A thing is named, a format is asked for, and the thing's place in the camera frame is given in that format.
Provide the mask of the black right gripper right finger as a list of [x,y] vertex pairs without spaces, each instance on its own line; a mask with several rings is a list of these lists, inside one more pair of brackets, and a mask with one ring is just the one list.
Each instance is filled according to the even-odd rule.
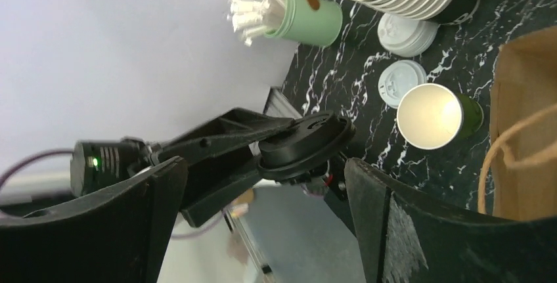
[[367,282],[555,282],[556,219],[447,204],[358,158],[344,169]]

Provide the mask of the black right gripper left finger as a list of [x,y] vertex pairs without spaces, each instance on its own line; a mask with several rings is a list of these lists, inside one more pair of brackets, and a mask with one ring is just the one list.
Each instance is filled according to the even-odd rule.
[[126,181],[1,220],[2,282],[156,282],[187,181],[174,157]]

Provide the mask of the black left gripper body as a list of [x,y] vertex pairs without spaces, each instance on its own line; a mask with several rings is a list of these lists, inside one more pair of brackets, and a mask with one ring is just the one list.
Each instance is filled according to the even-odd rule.
[[179,213],[200,227],[255,185],[257,159],[250,145],[293,129],[296,120],[233,108],[166,142],[150,145],[150,162],[175,156],[187,163],[187,182]]

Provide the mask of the single black cup lid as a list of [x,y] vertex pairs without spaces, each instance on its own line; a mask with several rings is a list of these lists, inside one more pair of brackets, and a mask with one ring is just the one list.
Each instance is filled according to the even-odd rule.
[[350,119],[332,111],[303,117],[289,129],[259,141],[257,170],[267,180],[296,179],[337,155],[355,132]]

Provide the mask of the green paper cup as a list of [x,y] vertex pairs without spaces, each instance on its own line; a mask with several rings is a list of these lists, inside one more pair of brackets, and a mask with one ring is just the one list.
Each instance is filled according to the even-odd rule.
[[436,150],[473,135],[484,117],[483,108],[474,99],[440,84],[424,83],[403,96],[396,123],[410,145]]

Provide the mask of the green paper bag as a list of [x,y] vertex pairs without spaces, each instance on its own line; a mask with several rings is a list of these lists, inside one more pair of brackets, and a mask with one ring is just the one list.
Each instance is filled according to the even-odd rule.
[[478,182],[495,183],[493,215],[530,221],[556,215],[556,27],[502,45],[491,87],[489,134]]

